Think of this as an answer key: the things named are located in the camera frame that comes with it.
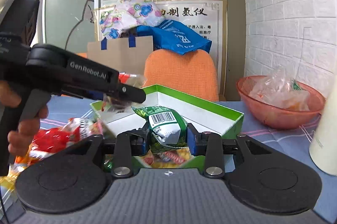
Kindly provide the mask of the red snack bag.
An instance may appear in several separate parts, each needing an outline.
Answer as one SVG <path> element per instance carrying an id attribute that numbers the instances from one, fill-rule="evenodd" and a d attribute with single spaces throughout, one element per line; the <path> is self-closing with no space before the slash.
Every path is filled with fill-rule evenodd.
<path id="1" fill-rule="evenodd" d="M 42 160 L 87 137 L 102 134 L 103 126 L 100 121 L 71 118 L 63 127 L 40 129 L 31 143 L 29 157 Z"/>

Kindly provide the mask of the blue plastic bag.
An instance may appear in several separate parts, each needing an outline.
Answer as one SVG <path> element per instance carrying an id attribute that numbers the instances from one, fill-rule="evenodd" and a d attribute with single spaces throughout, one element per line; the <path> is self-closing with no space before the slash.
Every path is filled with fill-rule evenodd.
<path id="1" fill-rule="evenodd" d="M 135 29 L 139 37 L 152 36 L 154 47 L 180 55 L 197 50 L 209 53 L 212 42 L 175 20 L 164 20 L 156 27 L 140 25 Z"/>

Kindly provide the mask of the white thermos jug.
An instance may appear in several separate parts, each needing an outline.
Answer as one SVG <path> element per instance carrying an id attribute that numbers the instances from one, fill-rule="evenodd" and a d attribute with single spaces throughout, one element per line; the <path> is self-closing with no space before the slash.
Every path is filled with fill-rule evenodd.
<path id="1" fill-rule="evenodd" d="M 322 117 L 309 147 L 313 163 L 324 173 L 337 174 L 337 118 L 336 88 L 334 88 L 324 106 Z"/>

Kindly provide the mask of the framed calligraphy sign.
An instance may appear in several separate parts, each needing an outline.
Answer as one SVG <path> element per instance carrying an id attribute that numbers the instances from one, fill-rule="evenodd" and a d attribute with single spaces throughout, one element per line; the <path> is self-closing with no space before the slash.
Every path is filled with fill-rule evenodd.
<path id="1" fill-rule="evenodd" d="M 204 38 L 212 42 L 209 52 L 210 57 L 217 69 L 218 87 L 224 86 L 226 74 L 226 1 L 225 0 L 152 0 L 161 10 L 165 20 L 175 20 L 183 23 Z M 100 33 L 94 9 L 94 20 L 96 28 L 96 42 L 100 42 L 104 37 Z M 123 33 L 120 38 L 135 36 L 136 28 Z"/>

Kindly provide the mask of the right orange chair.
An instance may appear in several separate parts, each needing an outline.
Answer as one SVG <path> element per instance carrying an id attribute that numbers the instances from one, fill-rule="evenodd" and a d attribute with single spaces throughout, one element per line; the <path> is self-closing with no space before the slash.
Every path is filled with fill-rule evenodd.
<path id="1" fill-rule="evenodd" d="M 211 102 L 219 100 L 217 70 L 209 53 L 197 50 L 179 55 L 153 51 L 145 62 L 146 86 L 159 84 Z"/>

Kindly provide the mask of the brown cardboard sheet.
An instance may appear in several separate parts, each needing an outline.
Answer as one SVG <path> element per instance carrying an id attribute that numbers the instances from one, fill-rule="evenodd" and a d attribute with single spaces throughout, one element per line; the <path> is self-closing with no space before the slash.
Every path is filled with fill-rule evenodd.
<path id="1" fill-rule="evenodd" d="M 152 36 L 103 39 L 87 44 L 87 58 L 119 72 L 143 74 L 153 52 Z"/>

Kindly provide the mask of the green cardboard box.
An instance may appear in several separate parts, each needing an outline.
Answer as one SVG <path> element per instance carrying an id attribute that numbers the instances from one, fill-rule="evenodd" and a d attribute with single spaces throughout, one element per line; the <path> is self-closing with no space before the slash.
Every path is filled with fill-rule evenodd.
<path id="1" fill-rule="evenodd" d="M 223 139 L 234 139 L 241 132 L 244 114 L 231 108 L 197 98 L 161 85 L 145 87 L 146 100 L 140 107 L 164 106 L 176 110 L 199 131 L 214 132 Z M 102 111 L 102 102 L 90 104 L 94 117 L 104 123 L 113 136 L 138 129 L 145 120 L 129 108 L 121 113 Z"/>

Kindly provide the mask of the green snack packet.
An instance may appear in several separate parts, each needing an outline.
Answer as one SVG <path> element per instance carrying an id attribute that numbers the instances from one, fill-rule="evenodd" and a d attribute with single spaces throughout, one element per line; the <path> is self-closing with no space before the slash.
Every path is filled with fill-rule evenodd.
<path id="1" fill-rule="evenodd" d="M 164 106 L 132 107 L 132 110 L 146 120 L 152 153 L 187 147 L 187 121 L 176 110 Z"/>

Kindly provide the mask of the floral cloth bag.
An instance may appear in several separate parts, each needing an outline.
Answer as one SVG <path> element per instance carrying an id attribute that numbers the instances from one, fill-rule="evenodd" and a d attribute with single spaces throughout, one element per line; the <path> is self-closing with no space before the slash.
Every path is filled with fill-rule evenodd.
<path id="1" fill-rule="evenodd" d="M 159 26 L 165 17 L 152 0 L 118 0 L 96 11 L 102 37 L 117 39 L 138 26 Z"/>

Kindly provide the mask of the clear dark snack packet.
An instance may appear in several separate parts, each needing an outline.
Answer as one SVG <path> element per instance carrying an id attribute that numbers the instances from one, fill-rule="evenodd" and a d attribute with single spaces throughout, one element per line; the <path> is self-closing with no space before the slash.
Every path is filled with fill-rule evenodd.
<path id="1" fill-rule="evenodd" d="M 147 82 L 141 74 L 119 73 L 118 88 L 113 95 L 103 95 L 102 112 L 123 112 L 133 104 L 141 104 L 146 100 L 142 89 Z"/>

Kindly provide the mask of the pink plastic bowl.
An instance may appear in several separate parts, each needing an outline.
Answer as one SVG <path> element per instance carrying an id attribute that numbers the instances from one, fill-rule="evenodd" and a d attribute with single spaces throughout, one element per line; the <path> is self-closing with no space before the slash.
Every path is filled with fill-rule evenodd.
<path id="1" fill-rule="evenodd" d="M 283 77 L 244 77 L 238 94 L 251 114 L 273 129 L 295 129 L 323 111 L 326 99 L 314 88 Z"/>

